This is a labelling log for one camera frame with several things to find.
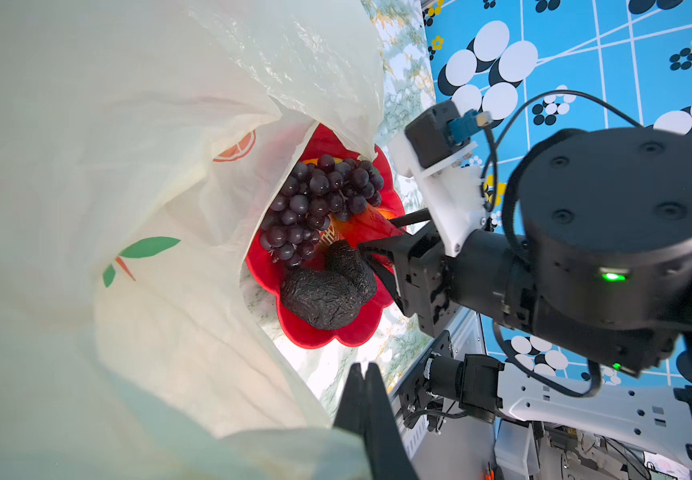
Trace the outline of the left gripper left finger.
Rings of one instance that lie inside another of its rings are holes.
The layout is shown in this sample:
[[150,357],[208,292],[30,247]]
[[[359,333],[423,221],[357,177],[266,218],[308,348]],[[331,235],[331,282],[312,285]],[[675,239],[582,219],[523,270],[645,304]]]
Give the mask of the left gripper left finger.
[[348,370],[346,383],[336,412],[333,427],[357,435],[364,446],[372,477],[375,477],[372,410],[374,388],[362,366],[354,363]]

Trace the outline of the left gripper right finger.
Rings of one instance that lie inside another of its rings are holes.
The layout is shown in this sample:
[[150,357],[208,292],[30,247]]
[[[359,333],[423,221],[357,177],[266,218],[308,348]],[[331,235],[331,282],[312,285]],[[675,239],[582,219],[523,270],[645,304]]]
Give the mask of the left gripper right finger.
[[377,364],[366,376],[365,447],[374,479],[411,480],[418,476],[408,458]]

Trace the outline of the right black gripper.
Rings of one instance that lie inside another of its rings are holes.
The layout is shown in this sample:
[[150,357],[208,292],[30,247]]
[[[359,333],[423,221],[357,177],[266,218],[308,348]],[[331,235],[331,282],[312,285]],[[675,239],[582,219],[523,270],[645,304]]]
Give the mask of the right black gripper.
[[[389,222],[403,228],[431,220],[429,209],[424,208]],[[406,317],[415,316],[424,334],[440,336],[461,310],[452,300],[445,246],[433,223],[415,234],[361,243],[358,252],[400,312]]]

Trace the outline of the translucent cream plastic bag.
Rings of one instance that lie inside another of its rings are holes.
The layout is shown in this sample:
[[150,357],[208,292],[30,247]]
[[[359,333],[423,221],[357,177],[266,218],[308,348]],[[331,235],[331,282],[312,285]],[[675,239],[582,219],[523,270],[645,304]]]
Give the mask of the translucent cream plastic bag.
[[318,126],[369,154],[358,1],[0,1],[0,479],[367,479],[244,300]]

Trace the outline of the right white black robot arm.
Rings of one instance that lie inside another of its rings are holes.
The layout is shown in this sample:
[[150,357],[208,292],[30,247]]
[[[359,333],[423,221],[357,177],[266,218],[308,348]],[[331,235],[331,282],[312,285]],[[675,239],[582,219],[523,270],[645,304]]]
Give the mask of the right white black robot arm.
[[[560,423],[692,470],[692,134],[564,129],[522,159],[504,192],[460,172],[474,135],[501,139],[485,110],[429,108],[392,143],[424,211],[416,234],[361,243],[400,310],[435,337],[400,391],[404,424],[458,417]],[[439,326],[452,307],[583,356],[587,381],[517,359],[456,360]]]

